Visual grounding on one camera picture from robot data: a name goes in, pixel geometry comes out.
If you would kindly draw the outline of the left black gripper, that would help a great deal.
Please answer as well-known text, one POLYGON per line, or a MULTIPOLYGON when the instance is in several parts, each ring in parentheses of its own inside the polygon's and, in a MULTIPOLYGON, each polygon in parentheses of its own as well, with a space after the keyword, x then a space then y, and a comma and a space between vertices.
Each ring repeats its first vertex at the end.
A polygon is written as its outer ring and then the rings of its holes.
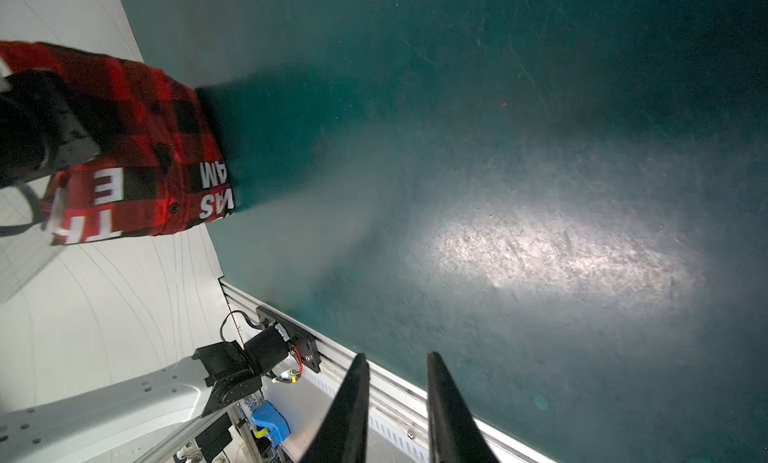
POLYGON ((99 156, 89 105, 56 73, 28 70, 1 79, 1 186, 27 183, 99 156))

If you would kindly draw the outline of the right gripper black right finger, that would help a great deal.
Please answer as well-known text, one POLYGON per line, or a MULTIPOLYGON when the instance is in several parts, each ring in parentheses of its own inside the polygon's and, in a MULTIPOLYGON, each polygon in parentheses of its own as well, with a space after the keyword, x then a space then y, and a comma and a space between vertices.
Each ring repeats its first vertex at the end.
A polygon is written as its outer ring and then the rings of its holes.
POLYGON ((431 462, 498 462, 437 352, 427 356, 427 395, 431 462))

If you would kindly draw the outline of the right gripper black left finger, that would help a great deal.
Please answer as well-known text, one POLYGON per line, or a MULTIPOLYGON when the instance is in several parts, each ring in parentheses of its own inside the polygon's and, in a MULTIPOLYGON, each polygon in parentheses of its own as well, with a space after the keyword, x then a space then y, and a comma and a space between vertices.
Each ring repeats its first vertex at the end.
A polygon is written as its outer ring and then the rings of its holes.
POLYGON ((370 368, 357 354, 301 462, 366 461, 370 368))

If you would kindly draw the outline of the red black plaid shirt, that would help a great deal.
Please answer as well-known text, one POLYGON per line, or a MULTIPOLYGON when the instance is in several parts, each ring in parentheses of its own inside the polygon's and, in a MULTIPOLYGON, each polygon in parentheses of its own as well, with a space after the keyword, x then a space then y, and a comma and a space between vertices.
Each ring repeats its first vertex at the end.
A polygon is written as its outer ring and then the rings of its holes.
POLYGON ((1 62, 7 76, 58 74, 99 127, 96 159, 6 187, 54 244, 172 235, 234 212, 225 159, 191 88, 140 62, 47 43, 5 41, 1 62))

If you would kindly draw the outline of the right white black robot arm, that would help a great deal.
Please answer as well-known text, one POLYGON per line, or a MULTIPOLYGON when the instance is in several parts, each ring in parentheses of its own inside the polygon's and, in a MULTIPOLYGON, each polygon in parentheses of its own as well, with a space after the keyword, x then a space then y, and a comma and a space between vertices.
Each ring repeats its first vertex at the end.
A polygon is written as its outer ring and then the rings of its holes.
MULTIPOLYGON (((4 413, 1 459, 83 462, 171 424, 219 416, 287 358, 303 360, 268 327, 245 345, 215 343, 144 376, 4 413)), ((427 373, 430 461, 496 461, 440 354, 428 355, 427 373)))

